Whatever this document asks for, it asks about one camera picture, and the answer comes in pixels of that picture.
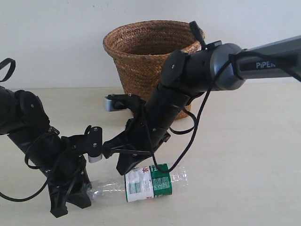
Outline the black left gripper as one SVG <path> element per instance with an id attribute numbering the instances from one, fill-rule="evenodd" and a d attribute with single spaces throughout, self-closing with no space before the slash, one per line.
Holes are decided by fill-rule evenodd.
<path id="1" fill-rule="evenodd" d="M 42 139 L 42 171 L 47 177 L 50 213 L 56 218 L 68 214 L 66 202 L 81 209 L 92 204 L 87 193 L 91 182 L 83 156 L 87 153 L 86 146 L 86 136 L 45 136 Z"/>

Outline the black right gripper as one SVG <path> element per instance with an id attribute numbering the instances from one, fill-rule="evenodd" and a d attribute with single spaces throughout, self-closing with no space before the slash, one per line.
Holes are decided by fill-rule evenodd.
<path id="1" fill-rule="evenodd" d="M 156 151 L 170 138 L 167 132 L 170 126 L 170 119 L 157 117 L 129 119 L 125 131 L 103 143 L 102 154 L 108 159 L 114 153 L 119 153 L 116 170 L 120 175 L 125 175 L 149 158 L 151 151 Z"/>

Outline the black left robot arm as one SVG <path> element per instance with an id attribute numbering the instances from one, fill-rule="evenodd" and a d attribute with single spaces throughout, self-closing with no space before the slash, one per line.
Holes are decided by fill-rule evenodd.
<path id="1" fill-rule="evenodd" d="M 34 194 L 26 198 L 12 198 L 11 202 L 26 202 L 39 195 L 45 188 L 50 198 L 50 213 L 59 218 L 68 214 L 66 204 L 81 209 L 91 206 L 87 194 L 90 181 L 82 150 L 71 137 L 60 136 L 50 125 L 40 98 L 25 90 L 11 91 L 0 88 L 0 133 L 24 153 L 24 163 L 32 170 L 39 170 L 46 181 Z"/>

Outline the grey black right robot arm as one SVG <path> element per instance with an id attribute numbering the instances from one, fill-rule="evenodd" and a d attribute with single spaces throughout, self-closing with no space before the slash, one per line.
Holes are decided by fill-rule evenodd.
<path id="1" fill-rule="evenodd" d="M 134 116 L 124 131 L 104 142 L 103 155 L 118 153 L 116 169 L 125 175 L 170 138 L 168 129 L 194 99 L 236 90 L 248 79 L 283 77 L 301 78 L 300 36 L 251 49 L 216 41 L 193 54 L 176 50 L 165 61 L 148 100 L 134 94 L 106 97 L 107 111 L 129 109 Z"/>

